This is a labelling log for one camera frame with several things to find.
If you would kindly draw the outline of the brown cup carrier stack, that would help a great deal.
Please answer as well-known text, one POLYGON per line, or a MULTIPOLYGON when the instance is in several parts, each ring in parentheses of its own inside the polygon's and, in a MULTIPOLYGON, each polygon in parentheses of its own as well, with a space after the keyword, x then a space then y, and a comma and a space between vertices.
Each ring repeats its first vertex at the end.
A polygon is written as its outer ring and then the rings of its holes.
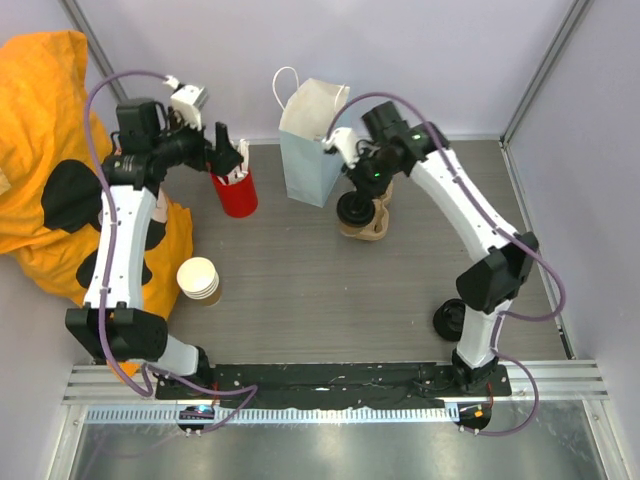
POLYGON ((360 241, 373 242, 381 240, 387 233, 390 213, 388 205, 393 194, 393 183, 390 183, 385 193, 373 200, 375 206, 374 219, 368 224, 368 228, 361 234, 350 237, 360 241))

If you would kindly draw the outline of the orange cartoon cloth bag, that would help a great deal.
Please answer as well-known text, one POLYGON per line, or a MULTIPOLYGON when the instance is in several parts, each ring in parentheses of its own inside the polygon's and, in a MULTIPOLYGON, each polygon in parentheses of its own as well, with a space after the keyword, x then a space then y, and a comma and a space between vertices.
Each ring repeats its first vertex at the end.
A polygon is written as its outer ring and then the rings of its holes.
POLYGON ((102 187, 83 128, 86 37, 19 35, 1 48, 1 251, 45 292, 80 305, 102 187))

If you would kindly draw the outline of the single brown paper cup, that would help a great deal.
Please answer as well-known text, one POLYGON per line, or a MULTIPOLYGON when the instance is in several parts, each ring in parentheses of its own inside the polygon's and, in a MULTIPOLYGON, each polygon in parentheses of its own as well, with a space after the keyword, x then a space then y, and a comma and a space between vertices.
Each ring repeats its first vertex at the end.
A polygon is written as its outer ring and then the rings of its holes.
POLYGON ((344 223, 342 221, 339 222, 340 232, 347 237, 355 237, 363 233, 367 228, 368 228, 368 224, 353 226, 353 225, 344 223))

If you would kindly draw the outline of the single black cup lid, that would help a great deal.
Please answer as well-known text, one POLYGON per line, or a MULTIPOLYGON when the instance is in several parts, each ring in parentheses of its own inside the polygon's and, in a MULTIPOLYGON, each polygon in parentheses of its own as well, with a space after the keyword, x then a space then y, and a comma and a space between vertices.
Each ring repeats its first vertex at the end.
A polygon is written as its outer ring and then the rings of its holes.
POLYGON ((336 213, 344 225, 364 228, 374 219, 375 206, 370 198, 366 198, 356 191, 351 191, 339 198, 336 213))

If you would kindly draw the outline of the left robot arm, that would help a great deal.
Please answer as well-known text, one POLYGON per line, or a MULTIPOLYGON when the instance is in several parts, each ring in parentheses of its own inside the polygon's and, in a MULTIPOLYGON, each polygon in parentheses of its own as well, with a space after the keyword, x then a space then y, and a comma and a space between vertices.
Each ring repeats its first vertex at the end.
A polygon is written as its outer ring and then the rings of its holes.
POLYGON ((170 168, 185 164, 228 174, 242 162, 225 123, 207 139, 199 110, 173 98, 168 106, 149 98, 116 108, 112 136, 119 150, 98 166, 102 224, 93 278, 65 326, 91 357, 111 366, 129 386, 121 365, 137 361, 143 375, 164 377, 193 399, 213 394, 213 372, 200 347, 172 337, 166 321, 144 307, 142 271, 146 237, 161 183, 170 168))

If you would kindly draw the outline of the light blue paper bag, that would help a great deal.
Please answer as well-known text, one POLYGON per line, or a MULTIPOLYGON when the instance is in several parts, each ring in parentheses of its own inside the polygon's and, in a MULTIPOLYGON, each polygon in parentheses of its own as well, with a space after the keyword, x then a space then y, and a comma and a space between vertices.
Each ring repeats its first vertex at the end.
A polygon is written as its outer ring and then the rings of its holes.
POLYGON ((309 78, 298 80, 287 100, 278 94, 278 78, 291 66, 277 70, 272 93, 282 110, 279 145, 287 196, 324 207, 340 174, 341 161, 324 152, 322 140, 338 111, 347 103, 351 88, 309 78))

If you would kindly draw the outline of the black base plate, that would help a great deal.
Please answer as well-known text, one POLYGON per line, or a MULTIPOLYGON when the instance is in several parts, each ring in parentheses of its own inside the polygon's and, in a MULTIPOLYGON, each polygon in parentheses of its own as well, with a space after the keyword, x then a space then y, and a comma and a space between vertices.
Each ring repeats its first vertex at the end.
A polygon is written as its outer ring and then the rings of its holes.
POLYGON ((206 386, 232 391, 255 385, 249 406, 274 410, 430 408, 442 398, 512 394, 503 365, 476 384, 461 381, 453 366, 436 362, 218 364, 206 386))

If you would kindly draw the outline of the red cup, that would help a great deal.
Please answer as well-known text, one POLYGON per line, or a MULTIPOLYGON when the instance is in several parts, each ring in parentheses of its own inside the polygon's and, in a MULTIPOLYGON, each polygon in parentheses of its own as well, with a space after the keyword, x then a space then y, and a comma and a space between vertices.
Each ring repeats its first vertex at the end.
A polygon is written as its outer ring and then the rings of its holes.
POLYGON ((233 184, 221 182, 213 173, 210 177, 221 206, 228 216, 245 218, 256 211, 259 202, 251 170, 248 170, 242 180, 233 184))

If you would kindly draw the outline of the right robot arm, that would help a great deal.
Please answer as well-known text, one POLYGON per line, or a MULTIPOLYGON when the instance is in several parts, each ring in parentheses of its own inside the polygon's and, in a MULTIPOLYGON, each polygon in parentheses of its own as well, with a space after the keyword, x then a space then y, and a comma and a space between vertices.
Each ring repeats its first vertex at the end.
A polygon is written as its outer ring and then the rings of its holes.
POLYGON ((341 154, 342 171, 354 186, 336 206, 340 230, 362 241, 383 238, 392 179, 398 173, 431 197, 473 262, 456 280, 457 297, 436 310, 433 325, 443 339, 456 344, 450 367, 453 387, 475 394, 497 369, 497 318, 527 281, 538 240, 531 232, 519 233, 487 202, 435 125, 410 126, 391 101, 374 107, 362 121, 366 139, 344 127, 324 139, 327 152, 341 154))

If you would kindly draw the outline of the paper cup stack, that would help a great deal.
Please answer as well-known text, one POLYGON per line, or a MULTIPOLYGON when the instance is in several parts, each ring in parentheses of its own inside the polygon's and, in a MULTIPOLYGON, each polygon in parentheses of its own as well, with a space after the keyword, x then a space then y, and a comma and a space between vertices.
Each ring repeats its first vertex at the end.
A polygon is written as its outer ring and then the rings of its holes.
POLYGON ((191 300, 204 306, 215 305, 221 297, 222 286, 214 264, 204 257, 186 260, 178 269, 177 283, 191 300))

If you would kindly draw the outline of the black lid stack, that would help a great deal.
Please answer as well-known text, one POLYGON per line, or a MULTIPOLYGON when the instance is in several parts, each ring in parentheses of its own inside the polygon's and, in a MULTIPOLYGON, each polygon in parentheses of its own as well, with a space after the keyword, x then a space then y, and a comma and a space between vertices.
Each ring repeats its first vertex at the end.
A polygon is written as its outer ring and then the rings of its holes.
POLYGON ((445 341, 458 342, 461 339, 466 305, 460 299, 445 301, 433 315, 433 327, 445 341))

